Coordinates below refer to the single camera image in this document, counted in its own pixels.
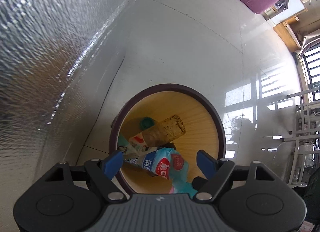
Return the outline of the blue snack wrapper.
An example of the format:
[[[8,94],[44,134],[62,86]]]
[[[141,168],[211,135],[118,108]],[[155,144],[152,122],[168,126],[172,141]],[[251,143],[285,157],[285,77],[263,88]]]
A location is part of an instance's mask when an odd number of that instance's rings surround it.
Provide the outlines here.
[[[192,198],[197,193],[187,182],[188,162],[173,148],[154,147],[139,156],[127,155],[124,161],[170,181],[170,194],[188,194]]]

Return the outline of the red white drink carton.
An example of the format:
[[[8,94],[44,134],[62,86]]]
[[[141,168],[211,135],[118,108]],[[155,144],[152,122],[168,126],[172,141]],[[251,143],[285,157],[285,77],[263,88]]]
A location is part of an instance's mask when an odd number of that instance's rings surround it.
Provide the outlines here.
[[[157,150],[157,147],[147,146],[143,139],[142,133],[127,140],[122,134],[118,137],[118,150],[120,150],[124,156],[143,156],[148,153],[152,153]]]

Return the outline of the round wooden trash bin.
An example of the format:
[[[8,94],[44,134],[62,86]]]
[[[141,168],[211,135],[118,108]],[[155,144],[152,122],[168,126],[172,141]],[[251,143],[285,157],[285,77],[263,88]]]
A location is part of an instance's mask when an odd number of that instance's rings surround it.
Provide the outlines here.
[[[188,182],[203,175],[196,164],[199,150],[215,159],[226,151],[223,124],[212,103],[179,84],[159,84],[132,97],[111,125],[109,152],[121,148],[129,153],[120,139],[145,153],[160,146],[175,148],[189,164]]]

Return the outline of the green bottle cap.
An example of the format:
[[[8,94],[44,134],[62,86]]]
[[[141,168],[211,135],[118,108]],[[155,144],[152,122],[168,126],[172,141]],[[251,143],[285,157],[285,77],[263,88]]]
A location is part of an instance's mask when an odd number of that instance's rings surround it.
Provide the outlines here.
[[[139,122],[139,127],[142,131],[147,130],[151,127],[153,127],[156,124],[156,121],[150,117],[144,117],[140,122]]]

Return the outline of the white metal drying rack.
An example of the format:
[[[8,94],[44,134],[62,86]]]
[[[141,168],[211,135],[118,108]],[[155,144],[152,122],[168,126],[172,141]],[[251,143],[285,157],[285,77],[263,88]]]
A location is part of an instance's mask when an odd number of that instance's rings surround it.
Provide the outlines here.
[[[257,108],[263,161],[288,185],[304,186],[319,166],[319,88],[264,97]]]

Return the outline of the brown cardboard tube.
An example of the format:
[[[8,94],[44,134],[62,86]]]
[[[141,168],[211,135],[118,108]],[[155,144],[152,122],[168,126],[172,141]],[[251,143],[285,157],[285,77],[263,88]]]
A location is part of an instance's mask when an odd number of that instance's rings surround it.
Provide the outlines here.
[[[170,143],[186,133],[182,119],[173,115],[142,132],[143,139],[149,147],[159,147]]]

